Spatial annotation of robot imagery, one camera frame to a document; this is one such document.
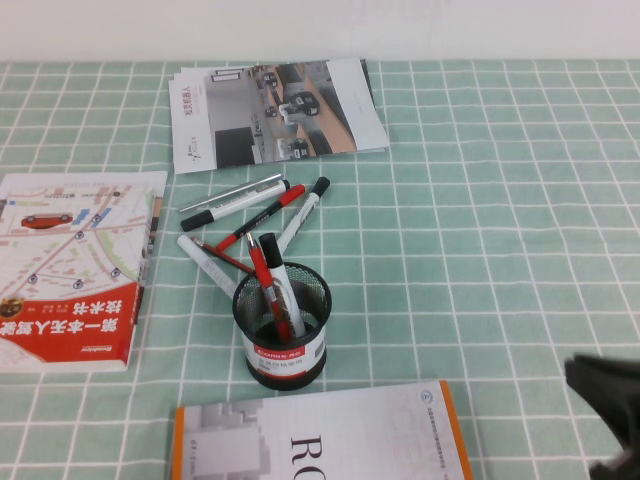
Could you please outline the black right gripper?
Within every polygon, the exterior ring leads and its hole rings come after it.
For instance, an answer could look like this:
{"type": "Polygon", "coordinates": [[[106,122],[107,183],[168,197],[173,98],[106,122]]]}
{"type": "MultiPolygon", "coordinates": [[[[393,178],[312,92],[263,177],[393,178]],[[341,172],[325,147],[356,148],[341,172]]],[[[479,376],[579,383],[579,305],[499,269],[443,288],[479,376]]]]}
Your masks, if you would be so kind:
{"type": "Polygon", "coordinates": [[[565,380],[621,445],[608,462],[589,467],[592,479],[639,477],[639,362],[576,354],[564,362],[565,380]]]}

